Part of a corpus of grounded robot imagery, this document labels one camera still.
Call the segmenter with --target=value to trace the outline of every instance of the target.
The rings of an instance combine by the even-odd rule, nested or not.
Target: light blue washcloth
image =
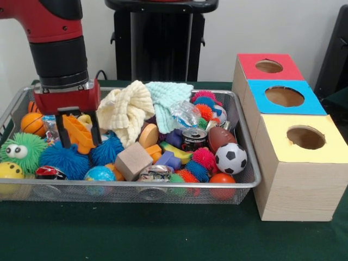
[[[170,114],[170,107],[175,102],[189,101],[194,87],[185,83],[162,82],[150,82],[146,87],[151,93],[159,132],[170,133],[175,129],[175,120]]]

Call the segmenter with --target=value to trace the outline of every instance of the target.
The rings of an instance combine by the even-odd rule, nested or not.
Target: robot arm
[[[35,101],[43,114],[56,116],[63,146],[69,147],[70,140],[62,115],[76,112],[91,116],[93,141],[99,144],[100,87],[87,72],[80,0],[0,0],[2,18],[17,19],[27,34],[40,78]]]

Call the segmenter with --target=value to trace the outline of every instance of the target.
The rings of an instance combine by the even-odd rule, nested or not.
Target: metal basket
[[[114,88],[101,88],[102,98]],[[246,148],[248,162],[243,172],[234,175],[235,184],[218,183],[143,183],[54,181],[42,179],[0,179],[1,186],[12,186],[11,194],[0,194],[0,200],[58,201],[58,202],[156,202],[191,204],[239,204],[250,188],[260,183],[260,170],[249,136],[243,111],[236,94],[213,91],[223,103],[228,121],[241,146]],[[33,100],[32,87],[20,90],[0,118],[1,144],[20,131],[22,117]]]

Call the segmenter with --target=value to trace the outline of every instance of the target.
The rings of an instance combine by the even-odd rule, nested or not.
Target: yellow ball
[[[15,163],[8,161],[1,162],[0,178],[24,178],[23,170]],[[19,185],[15,184],[0,184],[0,194],[12,194],[18,188]]]

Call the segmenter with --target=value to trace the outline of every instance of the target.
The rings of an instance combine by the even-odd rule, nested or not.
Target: cream washcloth
[[[170,107],[175,102],[189,101],[194,87],[185,83],[162,82],[150,82],[146,87],[151,93],[159,132],[170,133],[176,126],[169,111]]]
[[[151,94],[138,80],[122,90],[112,90],[97,110],[99,127],[115,132],[124,148],[135,143],[144,120],[153,115]]]

